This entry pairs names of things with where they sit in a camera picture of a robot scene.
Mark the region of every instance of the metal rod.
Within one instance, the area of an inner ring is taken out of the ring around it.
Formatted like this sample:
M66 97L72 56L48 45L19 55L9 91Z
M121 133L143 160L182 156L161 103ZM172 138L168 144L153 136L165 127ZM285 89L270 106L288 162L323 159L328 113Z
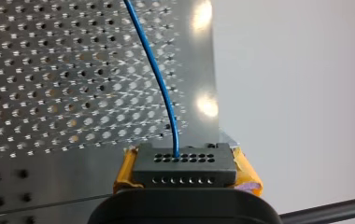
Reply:
M284 224L334 223L355 218L355 199L280 215Z

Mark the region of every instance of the perforated metal sheet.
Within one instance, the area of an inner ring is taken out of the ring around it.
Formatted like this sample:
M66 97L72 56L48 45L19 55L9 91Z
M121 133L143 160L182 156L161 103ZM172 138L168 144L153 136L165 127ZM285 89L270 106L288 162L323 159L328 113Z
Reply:
M169 134L154 75L121 4L0 1L0 159ZM171 74L178 63L174 4L136 6L181 120L182 79Z
M218 140L217 116L198 107L216 98L211 29L194 26L208 4L135 1L183 146ZM0 213L110 193L122 149L143 141L171 147L122 1L0 0Z

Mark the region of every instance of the black connector housing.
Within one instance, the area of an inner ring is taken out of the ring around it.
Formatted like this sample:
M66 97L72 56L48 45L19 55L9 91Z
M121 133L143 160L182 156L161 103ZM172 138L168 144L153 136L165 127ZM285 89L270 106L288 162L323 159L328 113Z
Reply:
M171 148L140 145L134 182L145 188L223 188L235 183L234 156L228 144L181 148L179 158L171 152Z

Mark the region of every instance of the blue cable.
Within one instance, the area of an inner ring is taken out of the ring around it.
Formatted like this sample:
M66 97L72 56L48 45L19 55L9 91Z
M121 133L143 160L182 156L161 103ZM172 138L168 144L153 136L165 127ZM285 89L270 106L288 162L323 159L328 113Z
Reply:
M165 87L163 82L163 75L161 74L160 68L158 67L157 61L154 58L149 41L146 38L145 31L140 25L139 18L136 15L134 6L130 0L124 0L125 5L127 6L131 20L134 23L137 34L139 35L140 41L142 42L143 48L145 49L146 55L148 56L152 71L154 72L155 78L157 79L158 85L160 86L161 94L163 95L163 101L165 102L166 111L168 112L169 122L171 124L172 137L174 141L173 146L173 156L174 158L179 157L178 149L178 126L175 119L174 108L172 107L171 99L169 98L168 90Z

